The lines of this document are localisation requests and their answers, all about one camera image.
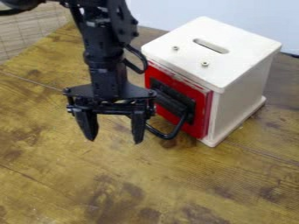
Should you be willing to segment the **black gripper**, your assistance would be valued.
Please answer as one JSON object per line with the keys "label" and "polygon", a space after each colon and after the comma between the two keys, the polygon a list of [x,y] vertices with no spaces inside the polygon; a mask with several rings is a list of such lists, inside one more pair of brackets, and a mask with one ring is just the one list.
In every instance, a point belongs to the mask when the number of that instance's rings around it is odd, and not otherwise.
{"label": "black gripper", "polygon": [[131,129],[135,144],[145,140],[146,119],[155,114],[157,92],[133,84],[127,78],[127,69],[143,74],[126,58],[107,58],[101,61],[85,59],[89,65],[91,83],[69,87],[63,94],[69,99],[67,110],[75,115],[85,137],[94,141],[99,133],[98,114],[131,116]]}

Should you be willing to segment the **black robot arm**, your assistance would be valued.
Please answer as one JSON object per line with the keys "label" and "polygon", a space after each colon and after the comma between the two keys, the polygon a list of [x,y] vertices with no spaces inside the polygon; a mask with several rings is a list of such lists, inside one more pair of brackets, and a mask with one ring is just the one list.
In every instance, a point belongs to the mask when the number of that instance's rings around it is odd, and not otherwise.
{"label": "black robot arm", "polygon": [[131,46],[139,36],[138,20],[131,14],[126,0],[0,0],[7,6],[0,16],[31,11],[50,1],[70,9],[85,43],[85,62],[89,65],[91,83],[63,89],[69,98],[67,110],[77,118],[89,140],[99,133],[98,115],[121,115],[131,119],[134,141],[145,140],[146,121],[155,113],[157,93],[127,79],[127,71],[143,74],[126,58],[131,52],[149,64],[146,56]]}

